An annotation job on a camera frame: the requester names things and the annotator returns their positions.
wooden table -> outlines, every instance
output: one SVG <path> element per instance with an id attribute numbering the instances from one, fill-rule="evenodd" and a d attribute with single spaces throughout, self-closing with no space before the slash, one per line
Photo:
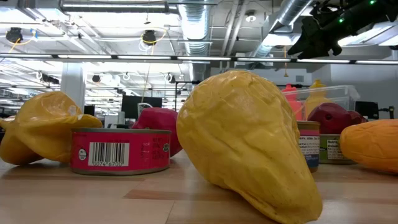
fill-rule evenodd
<path id="1" fill-rule="evenodd" d="M 359 165 L 314 173 L 323 213 L 313 223 L 398 223 L 398 176 Z M 155 174 L 99 177 L 67 165 L 0 162 L 1 224 L 273 223 L 238 194 L 209 184 L 184 152 Z"/>

wall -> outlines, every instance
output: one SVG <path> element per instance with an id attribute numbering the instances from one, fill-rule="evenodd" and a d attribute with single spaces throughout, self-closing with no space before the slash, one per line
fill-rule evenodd
<path id="1" fill-rule="evenodd" d="M 325 65 L 313 73 L 327 85 L 354 85 L 361 101 L 373 101 L 379 108 L 398 109 L 398 66 L 393 65 Z M 388 112 L 379 113 L 388 119 Z"/>

barcode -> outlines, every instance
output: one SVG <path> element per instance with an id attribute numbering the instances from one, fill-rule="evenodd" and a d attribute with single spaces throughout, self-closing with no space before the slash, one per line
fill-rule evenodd
<path id="1" fill-rule="evenodd" d="M 129 143 L 90 142 L 89 166 L 128 166 Z"/>

tin can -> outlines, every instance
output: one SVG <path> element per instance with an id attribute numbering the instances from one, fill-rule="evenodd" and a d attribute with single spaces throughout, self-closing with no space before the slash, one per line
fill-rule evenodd
<path id="1" fill-rule="evenodd" d="M 321 134 L 320 158 L 322 164 L 355 164 L 351 159 L 345 158 L 340 150 L 339 134 Z"/>
<path id="2" fill-rule="evenodd" d="M 78 128 L 72 130 L 70 167 L 86 175 L 136 175 L 170 165 L 170 131 Z"/>
<path id="3" fill-rule="evenodd" d="M 315 172 L 319 166 L 320 124 L 315 121 L 298 121 L 297 125 L 300 131 L 300 141 L 298 143 L 301 152 L 310 171 Z"/>

yellow gourd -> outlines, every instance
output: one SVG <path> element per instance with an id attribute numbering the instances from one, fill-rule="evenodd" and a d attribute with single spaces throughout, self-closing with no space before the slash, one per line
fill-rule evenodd
<path id="1" fill-rule="evenodd" d="M 345 157 L 367 167 L 398 172 L 398 119 L 352 125 L 341 133 Z"/>
<path id="2" fill-rule="evenodd" d="M 1 120 L 0 126 L 6 130 L 0 144 L 0 158 L 23 165 L 43 157 L 69 162 L 71 129 L 100 128 L 102 123 L 82 114 L 66 94 L 54 91 L 26 101 L 14 120 Z"/>
<path id="3" fill-rule="evenodd" d="M 177 135 L 206 180 L 269 218 L 305 223 L 320 216 L 293 111 L 270 81 L 233 70 L 201 82 L 178 114 Z"/>

